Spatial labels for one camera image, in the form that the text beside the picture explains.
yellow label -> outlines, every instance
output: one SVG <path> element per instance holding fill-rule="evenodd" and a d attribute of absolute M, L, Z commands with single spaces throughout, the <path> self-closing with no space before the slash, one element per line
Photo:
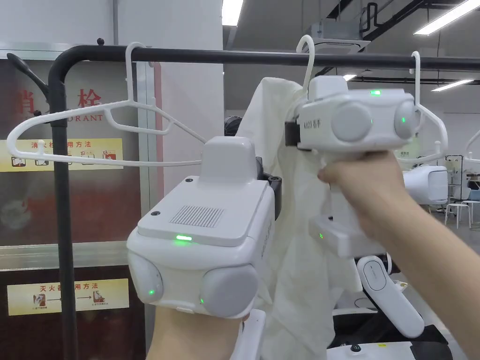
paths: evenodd
<path fill-rule="evenodd" d="M 8 285 L 8 315 L 61 312 L 60 283 Z M 75 281 L 77 311 L 129 307 L 128 279 Z"/>
<path fill-rule="evenodd" d="M 43 139 L 45 154 L 53 154 L 51 139 Z M 20 151 L 36 152 L 38 140 L 17 140 Z M 69 139 L 68 155 L 95 159 L 123 160 L 122 139 Z M 123 166 L 69 163 L 69 170 L 121 169 Z M 0 140 L 0 172 L 52 171 L 53 161 L 17 159 L 7 151 L 7 141 Z"/>

white cloth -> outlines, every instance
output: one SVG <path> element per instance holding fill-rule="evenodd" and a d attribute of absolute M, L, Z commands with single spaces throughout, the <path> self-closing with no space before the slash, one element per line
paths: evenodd
<path fill-rule="evenodd" d="M 331 290 L 361 291 L 353 260 L 338 259 L 308 234 L 308 220 L 320 212 L 329 191 L 316 176 L 320 155 L 285 146 L 285 121 L 302 96 L 297 83 L 264 78 L 237 132 L 253 141 L 264 171 L 283 179 L 282 212 L 256 304 L 267 314 L 264 360 L 326 359 L 339 296 Z"/>

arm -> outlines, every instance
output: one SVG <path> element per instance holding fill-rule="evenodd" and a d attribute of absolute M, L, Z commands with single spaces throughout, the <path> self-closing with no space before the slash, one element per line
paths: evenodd
<path fill-rule="evenodd" d="M 327 166 L 320 180 L 336 183 L 366 234 L 379 241 L 452 332 L 480 358 L 480 257 L 407 194 L 391 153 Z"/>
<path fill-rule="evenodd" d="M 157 307 L 147 360 L 229 360 L 240 323 Z"/>

black screw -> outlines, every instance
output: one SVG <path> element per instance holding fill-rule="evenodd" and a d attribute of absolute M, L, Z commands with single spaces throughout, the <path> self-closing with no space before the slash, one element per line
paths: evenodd
<path fill-rule="evenodd" d="M 353 351 L 353 352 L 360 352 L 360 351 L 361 351 L 361 347 L 360 347 L 358 344 L 353 344 L 353 345 L 350 347 L 350 350 Z"/>

speaker grille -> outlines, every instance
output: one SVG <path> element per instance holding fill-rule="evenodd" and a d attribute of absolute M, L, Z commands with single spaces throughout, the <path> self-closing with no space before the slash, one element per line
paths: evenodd
<path fill-rule="evenodd" d="M 184 205 L 170 223 L 214 228 L 224 212 L 225 209 L 215 207 Z"/>

